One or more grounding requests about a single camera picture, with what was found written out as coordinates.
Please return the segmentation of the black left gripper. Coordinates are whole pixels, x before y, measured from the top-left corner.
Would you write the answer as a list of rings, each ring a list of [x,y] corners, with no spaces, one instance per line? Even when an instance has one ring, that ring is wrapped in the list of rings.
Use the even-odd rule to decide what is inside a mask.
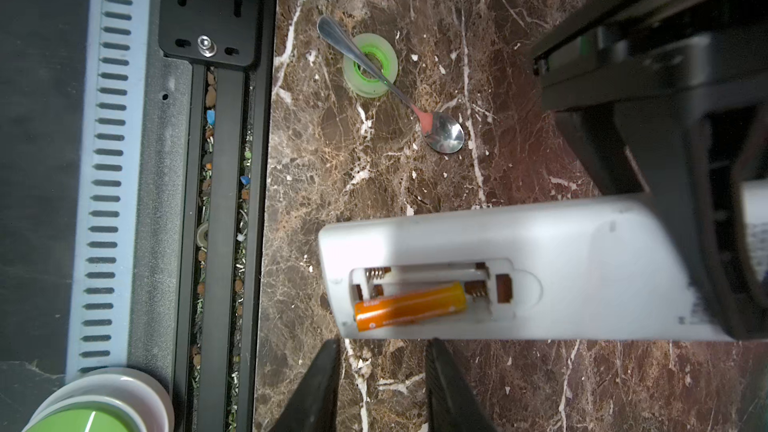
[[[598,189],[649,192],[716,324],[765,338],[742,191],[767,174],[767,0],[587,0],[533,71]]]

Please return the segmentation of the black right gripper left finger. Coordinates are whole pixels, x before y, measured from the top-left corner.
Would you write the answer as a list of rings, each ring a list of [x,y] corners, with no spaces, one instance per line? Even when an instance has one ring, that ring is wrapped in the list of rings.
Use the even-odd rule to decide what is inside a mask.
[[[325,341],[271,431],[336,431],[341,374],[338,338]]]

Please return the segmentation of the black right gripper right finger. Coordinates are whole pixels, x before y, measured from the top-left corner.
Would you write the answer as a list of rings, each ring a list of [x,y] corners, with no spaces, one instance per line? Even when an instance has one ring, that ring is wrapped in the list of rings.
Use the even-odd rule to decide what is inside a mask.
[[[425,348],[425,379],[430,431],[496,430],[440,339],[431,339]]]

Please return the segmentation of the orange battery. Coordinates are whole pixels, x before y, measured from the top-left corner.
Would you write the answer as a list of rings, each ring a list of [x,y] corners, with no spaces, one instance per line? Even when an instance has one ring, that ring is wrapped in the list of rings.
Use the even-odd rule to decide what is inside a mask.
[[[467,297],[459,282],[432,289],[358,302],[354,319],[359,332],[411,324],[465,311]]]

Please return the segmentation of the white remote control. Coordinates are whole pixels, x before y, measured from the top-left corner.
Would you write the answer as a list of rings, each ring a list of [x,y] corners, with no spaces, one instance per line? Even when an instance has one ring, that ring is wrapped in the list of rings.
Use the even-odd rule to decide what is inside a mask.
[[[640,195],[332,224],[318,246],[345,338],[726,339]],[[463,311],[357,318],[359,303],[455,283]]]

